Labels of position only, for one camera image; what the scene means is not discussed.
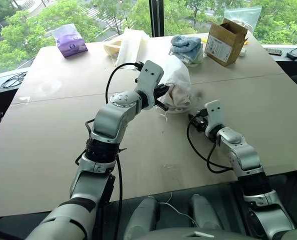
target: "label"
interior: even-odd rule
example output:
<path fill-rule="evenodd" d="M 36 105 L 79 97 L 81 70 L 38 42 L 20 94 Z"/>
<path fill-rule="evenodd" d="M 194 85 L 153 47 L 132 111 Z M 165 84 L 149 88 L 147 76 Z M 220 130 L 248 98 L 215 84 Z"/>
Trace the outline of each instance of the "label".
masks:
<path fill-rule="evenodd" d="M 226 63 L 229 59 L 232 47 L 225 42 L 218 40 L 212 35 L 208 36 L 205 52 Z"/>

